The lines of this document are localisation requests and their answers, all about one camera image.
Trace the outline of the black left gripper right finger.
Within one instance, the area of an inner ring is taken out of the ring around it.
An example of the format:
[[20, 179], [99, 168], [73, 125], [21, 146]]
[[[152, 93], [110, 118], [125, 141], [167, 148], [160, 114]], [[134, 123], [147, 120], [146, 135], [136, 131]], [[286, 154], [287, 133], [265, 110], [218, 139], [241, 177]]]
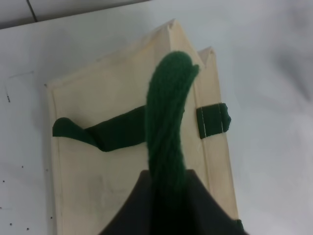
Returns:
[[187, 170], [183, 235], [243, 235], [241, 220], [232, 219], [206, 190], [194, 170]]

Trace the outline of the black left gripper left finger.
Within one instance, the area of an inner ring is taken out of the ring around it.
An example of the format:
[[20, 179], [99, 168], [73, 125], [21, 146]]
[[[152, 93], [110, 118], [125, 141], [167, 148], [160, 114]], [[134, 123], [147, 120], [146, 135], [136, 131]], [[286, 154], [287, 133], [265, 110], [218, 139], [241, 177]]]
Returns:
[[100, 234], [149, 235], [153, 202], [151, 176], [144, 170], [122, 208]]

